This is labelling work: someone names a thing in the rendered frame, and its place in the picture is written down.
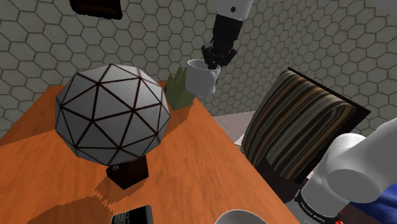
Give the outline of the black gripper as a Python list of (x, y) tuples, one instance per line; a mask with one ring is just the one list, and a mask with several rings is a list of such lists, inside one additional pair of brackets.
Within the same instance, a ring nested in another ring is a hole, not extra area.
[[(218, 65), (227, 66), (237, 54), (233, 49), (234, 41), (239, 37), (243, 21), (216, 15), (212, 29), (211, 45), (202, 46), (202, 55), (208, 69), (216, 69)], [(227, 52), (221, 56), (218, 52)]]

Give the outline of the white mug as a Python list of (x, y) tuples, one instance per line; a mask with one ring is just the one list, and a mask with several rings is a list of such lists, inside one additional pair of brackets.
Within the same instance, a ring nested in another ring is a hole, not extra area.
[(204, 60), (192, 59), (187, 62), (186, 83), (187, 91), (199, 95), (211, 95), (216, 90), (216, 83), (221, 72), (221, 66), (209, 69)]

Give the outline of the olive green angular object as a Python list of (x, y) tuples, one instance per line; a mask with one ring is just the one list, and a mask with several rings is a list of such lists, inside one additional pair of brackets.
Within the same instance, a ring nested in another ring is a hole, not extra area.
[(178, 68), (175, 75), (170, 74), (164, 86), (164, 92), (173, 111), (193, 104), (195, 95), (187, 91), (186, 70)]

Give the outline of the orange wooden table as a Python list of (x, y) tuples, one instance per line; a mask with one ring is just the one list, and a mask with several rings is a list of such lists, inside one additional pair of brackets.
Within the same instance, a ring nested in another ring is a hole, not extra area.
[(122, 190), (80, 159), (54, 129), (49, 87), (0, 146), (0, 224), (110, 224), (150, 205), (154, 224), (214, 224), (231, 209), (268, 224), (299, 224), (199, 101), (174, 111), (146, 158), (147, 179)]

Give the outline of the white geodesic lamp dark base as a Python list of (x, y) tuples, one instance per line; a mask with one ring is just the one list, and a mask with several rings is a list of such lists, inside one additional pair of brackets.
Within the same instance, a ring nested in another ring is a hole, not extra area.
[(133, 66), (76, 73), (55, 100), (55, 130), (77, 156), (105, 165), (121, 189), (146, 179), (146, 154), (171, 118), (162, 87)]

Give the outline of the white bowl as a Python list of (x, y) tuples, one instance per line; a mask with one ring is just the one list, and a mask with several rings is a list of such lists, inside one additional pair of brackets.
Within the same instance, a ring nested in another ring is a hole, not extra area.
[(233, 209), (223, 213), (214, 224), (268, 224), (258, 215), (241, 209)]

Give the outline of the black keypad phone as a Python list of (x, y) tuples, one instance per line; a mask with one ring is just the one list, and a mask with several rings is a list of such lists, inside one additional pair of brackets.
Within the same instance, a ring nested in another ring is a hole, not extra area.
[(150, 205), (145, 205), (116, 214), (111, 224), (153, 224), (153, 215)]

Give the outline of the blue robot stand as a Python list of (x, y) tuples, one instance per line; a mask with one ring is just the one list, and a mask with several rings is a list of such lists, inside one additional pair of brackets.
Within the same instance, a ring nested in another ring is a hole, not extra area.
[(351, 205), (381, 224), (397, 224), (397, 183), (387, 188), (377, 200), (371, 203), (351, 202)]

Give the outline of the striped chair with dark frame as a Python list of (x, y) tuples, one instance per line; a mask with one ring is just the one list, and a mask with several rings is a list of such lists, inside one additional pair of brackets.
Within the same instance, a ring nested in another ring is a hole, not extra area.
[(284, 202), (305, 184), (332, 141), (370, 110), (288, 68), (255, 111), (242, 140), (246, 158)]

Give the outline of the dark framed wall picture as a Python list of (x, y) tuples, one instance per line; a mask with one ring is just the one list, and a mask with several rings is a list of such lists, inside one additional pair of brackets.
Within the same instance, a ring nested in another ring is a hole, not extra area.
[(120, 0), (69, 0), (71, 8), (79, 15), (121, 20)]

